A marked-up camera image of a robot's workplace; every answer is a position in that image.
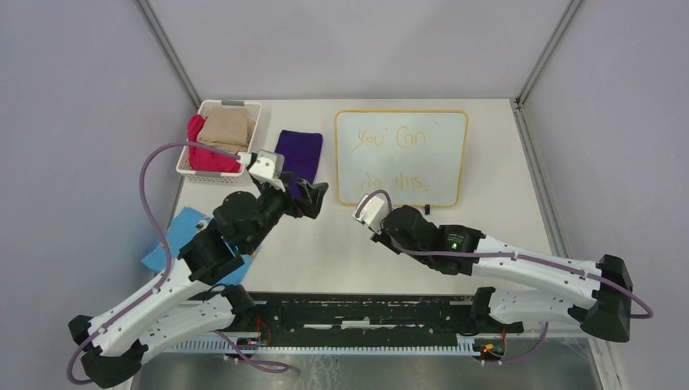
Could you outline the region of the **yellow framed whiteboard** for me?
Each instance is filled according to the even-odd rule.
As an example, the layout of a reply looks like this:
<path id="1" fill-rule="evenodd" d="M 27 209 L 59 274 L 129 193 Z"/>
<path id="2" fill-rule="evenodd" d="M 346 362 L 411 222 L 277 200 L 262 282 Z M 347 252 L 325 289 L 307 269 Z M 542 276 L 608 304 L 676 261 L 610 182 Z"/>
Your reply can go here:
<path id="1" fill-rule="evenodd" d="M 396 205 L 459 200 L 469 116 L 463 110 L 342 110 L 334 118 L 338 201 L 385 190 Z"/>

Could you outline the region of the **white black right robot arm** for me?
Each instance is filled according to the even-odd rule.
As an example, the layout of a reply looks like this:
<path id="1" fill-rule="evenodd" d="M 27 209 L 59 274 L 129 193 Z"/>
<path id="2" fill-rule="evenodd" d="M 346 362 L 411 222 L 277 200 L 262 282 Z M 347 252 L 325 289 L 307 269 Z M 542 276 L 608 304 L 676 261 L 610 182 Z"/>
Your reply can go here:
<path id="1" fill-rule="evenodd" d="M 522 285 L 522 291 L 478 288 L 469 319 L 481 332 L 540 321 L 575 324 L 611 342 L 631 338 L 633 284 L 617 256 L 574 260 L 520 249 L 473 228 L 436 226 L 410 206 L 366 206 L 354 218 L 374 233 L 372 241 L 433 271 Z"/>

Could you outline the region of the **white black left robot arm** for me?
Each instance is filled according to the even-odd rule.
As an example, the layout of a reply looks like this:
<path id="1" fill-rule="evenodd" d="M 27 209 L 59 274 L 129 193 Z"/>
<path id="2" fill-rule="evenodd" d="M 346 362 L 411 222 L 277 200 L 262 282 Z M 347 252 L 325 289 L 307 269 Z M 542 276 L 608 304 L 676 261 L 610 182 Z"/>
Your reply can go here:
<path id="1" fill-rule="evenodd" d="M 206 332 L 232 327 L 249 329 L 255 320 L 254 303 L 239 284 L 194 309 L 171 314 L 179 304 L 213 288 L 244 265 L 284 216 L 316 219 L 329 189 L 325 182 L 294 179 L 299 196 L 288 191 L 286 175 L 256 180 L 259 191 L 229 193 L 214 210 L 209 223 L 180 248 L 176 256 L 163 246 L 166 264 L 147 284 L 106 312 L 77 315 L 68 328 L 79 348 L 71 357 L 67 377 L 74 384 L 112 388 L 132 378 L 165 349 Z M 80 362 L 86 375 L 79 380 L 73 365 Z"/>

